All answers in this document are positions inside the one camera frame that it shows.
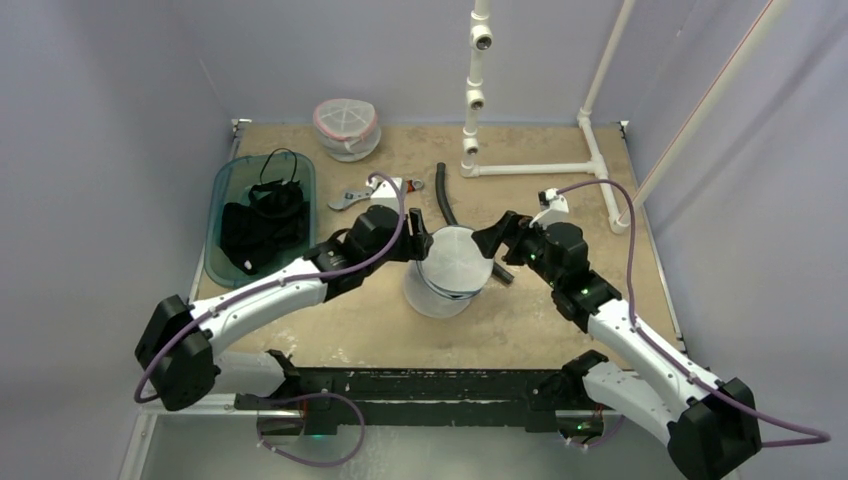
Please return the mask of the white mesh laundry bag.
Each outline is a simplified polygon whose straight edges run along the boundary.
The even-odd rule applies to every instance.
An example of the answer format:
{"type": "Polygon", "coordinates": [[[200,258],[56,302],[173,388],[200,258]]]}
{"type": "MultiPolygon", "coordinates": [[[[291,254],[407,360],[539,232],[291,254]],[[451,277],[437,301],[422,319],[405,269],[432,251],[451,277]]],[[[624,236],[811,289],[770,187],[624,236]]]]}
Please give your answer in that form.
{"type": "Polygon", "coordinates": [[[442,227],[432,234],[427,257],[409,264],[404,295],[419,314],[436,319],[454,317],[482,291],[494,261],[481,254],[473,233],[465,226],[442,227]]]}

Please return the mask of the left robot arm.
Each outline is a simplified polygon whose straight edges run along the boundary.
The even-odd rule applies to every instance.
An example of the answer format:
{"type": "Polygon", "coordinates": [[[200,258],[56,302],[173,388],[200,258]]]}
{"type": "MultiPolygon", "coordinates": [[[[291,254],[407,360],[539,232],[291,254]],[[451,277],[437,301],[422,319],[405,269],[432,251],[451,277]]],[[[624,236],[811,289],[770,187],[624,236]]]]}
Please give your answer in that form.
{"type": "Polygon", "coordinates": [[[237,340],[361,287],[387,262],[423,260],[432,243],[420,209],[375,205],[263,280],[193,304],[161,300],[134,351],[143,369],[135,401],[160,401],[168,411],[194,405],[213,390],[216,361],[237,340]]]}

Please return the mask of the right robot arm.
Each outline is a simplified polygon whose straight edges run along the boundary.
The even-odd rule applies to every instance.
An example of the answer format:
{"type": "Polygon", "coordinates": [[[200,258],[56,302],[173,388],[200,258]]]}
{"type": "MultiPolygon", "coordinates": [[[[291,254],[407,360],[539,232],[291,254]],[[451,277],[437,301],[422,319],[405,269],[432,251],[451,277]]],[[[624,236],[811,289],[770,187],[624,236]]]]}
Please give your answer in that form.
{"type": "Polygon", "coordinates": [[[578,226],[541,226],[508,211],[472,238],[486,258],[506,246],[505,263],[536,273],[566,320],[630,366],[625,372],[596,354],[574,361],[577,370],[561,381],[569,404],[584,407],[593,400],[618,411],[656,438],[688,479],[722,479],[762,450],[751,389],[692,362],[640,320],[633,305],[591,268],[578,226]]]}

